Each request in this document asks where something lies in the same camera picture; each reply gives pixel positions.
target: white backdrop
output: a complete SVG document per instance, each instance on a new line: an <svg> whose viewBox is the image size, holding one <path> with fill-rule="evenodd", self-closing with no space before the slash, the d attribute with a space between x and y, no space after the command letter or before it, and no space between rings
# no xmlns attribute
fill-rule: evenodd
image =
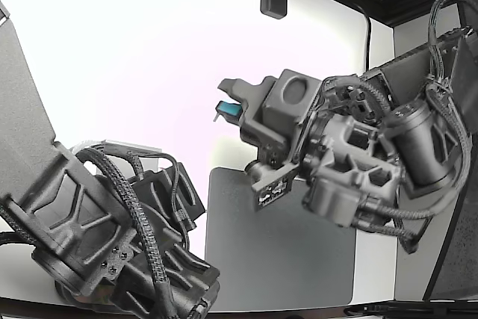
<svg viewBox="0 0 478 319"><path fill-rule="evenodd" d="M108 138L162 148L184 162L203 202L213 167L242 169L255 155L237 128L212 122L225 99L217 90L223 78L258 83L284 68L317 78L363 71L363 16L332 0L289 0L282 20L262 15L260 0L1 1L59 141L70 147ZM392 29L373 22L372 34L371 65L392 59ZM204 256L205 216L198 224L191 248ZM367 268L358 276L368 281L385 266L388 276L378 280L393 281L395 242L361 235L358 244L360 238L392 253L388 261L358 257ZM33 268L31 250L8 247L0 250L2 264L12 255L31 262L30 281L35 276L40 287L47 275ZM54 301L18 290L26 300ZM0 288L0 296L13 292Z"/></svg>

